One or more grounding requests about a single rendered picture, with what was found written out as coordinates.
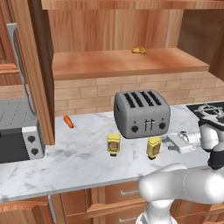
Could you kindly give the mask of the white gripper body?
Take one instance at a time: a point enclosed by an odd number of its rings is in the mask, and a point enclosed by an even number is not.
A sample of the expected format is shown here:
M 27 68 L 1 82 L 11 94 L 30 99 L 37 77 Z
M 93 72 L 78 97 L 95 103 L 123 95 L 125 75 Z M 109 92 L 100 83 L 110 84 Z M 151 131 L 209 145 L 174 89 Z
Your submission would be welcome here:
M 177 134 L 169 134 L 167 138 L 180 154 L 195 151 L 201 146 L 199 132 L 179 132 Z

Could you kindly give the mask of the yellow mustard bottle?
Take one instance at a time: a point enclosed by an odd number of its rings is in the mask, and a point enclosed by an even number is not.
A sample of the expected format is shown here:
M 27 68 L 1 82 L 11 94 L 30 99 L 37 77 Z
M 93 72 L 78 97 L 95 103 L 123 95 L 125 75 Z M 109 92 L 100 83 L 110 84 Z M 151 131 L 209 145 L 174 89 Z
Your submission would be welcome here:
M 160 136 L 152 136 L 149 138 L 146 150 L 146 154 L 149 159 L 153 160 L 156 158 L 159 153 L 161 143 L 162 139 Z
M 111 157 L 115 157 L 120 152 L 121 136 L 116 133 L 107 135 L 107 151 Z

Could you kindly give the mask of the wooden base cabinet door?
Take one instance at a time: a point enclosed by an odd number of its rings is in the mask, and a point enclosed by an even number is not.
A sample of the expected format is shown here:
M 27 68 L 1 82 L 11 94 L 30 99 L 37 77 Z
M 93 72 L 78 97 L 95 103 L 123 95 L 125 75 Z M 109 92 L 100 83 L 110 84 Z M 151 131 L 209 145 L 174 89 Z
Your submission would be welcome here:
M 54 224 L 47 197 L 0 203 L 0 224 Z

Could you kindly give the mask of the grey four-slot toaster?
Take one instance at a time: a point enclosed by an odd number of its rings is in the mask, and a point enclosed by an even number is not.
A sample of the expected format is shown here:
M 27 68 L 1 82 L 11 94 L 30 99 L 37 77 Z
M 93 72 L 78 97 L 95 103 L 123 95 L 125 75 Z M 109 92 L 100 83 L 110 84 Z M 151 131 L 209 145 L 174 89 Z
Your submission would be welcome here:
M 162 136 L 169 129 L 171 109 L 155 90 L 118 92 L 114 99 L 114 118 L 125 138 Z

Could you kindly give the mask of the black hob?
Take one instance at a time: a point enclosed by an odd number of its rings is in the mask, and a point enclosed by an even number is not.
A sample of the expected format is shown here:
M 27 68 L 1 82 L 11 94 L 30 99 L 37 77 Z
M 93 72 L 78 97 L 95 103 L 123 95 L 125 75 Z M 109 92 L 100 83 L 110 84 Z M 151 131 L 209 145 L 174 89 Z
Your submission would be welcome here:
M 204 116 L 214 116 L 224 123 L 224 101 L 191 104 L 187 107 L 199 119 Z

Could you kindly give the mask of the wooden drawer front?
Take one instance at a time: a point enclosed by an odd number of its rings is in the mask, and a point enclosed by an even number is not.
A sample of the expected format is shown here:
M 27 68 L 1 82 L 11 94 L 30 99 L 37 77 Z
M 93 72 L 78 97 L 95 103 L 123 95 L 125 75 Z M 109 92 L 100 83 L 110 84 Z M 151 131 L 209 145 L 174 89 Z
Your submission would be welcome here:
M 146 208 L 146 205 L 133 206 L 123 211 L 110 213 L 105 215 L 105 224 L 136 224 L 135 221 L 126 220 L 132 217 L 138 217 Z
M 105 187 L 105 202 L 113 204 L 128 200 L 138 200 L 141 198 L 136 181 L 121 184 L 107 185 Z

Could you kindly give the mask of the yellow food item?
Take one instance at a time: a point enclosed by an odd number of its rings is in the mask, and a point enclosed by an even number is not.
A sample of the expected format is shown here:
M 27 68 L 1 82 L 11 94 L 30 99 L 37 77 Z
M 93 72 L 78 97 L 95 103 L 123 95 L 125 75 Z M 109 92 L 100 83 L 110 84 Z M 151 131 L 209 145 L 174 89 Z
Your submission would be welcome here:
M 141 54 L 146 54 L 146 50 L 142 46 L 134 46 L 131 50 L 133 53 L 141 53 Z

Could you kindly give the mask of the orange carrot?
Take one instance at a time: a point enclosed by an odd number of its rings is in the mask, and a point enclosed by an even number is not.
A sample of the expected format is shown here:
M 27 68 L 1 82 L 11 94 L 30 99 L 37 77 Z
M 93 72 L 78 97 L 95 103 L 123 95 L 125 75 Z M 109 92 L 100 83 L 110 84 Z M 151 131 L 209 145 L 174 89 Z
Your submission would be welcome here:
M 74 124 L 68 115 L 64 115 L 63 119 L 69 128 L 74 128 Z

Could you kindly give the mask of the grey toaster oven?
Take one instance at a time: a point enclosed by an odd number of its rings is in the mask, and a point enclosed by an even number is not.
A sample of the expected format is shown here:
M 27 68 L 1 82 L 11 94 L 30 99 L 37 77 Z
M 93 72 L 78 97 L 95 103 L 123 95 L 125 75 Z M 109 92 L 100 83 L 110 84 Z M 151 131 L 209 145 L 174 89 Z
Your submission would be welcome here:
M 0 100 L 0 164 L 40 159 L 45 149 L 26 99 Z

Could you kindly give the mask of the open wooden wall cabinet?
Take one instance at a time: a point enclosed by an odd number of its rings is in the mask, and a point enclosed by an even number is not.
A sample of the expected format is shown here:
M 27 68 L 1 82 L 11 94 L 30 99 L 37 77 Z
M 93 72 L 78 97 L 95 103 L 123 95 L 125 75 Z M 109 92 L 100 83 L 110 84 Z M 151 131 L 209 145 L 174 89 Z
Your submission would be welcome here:
M 208 71 L 178 48 L 184 10 L 222 10 L 224 0 L 41 0 L 57 81 Z M 146 54 L 133 53 L 142 46 Z

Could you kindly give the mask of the closed wooden wall cabinet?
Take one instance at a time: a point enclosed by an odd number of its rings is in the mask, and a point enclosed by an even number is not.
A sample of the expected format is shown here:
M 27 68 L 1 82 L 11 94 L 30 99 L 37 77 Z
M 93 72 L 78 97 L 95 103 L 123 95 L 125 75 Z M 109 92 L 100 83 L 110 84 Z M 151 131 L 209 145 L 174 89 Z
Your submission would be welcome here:
M 21 85 L 7 24 L 12 23 L 8 0 L 0 0 L 0 86 Z

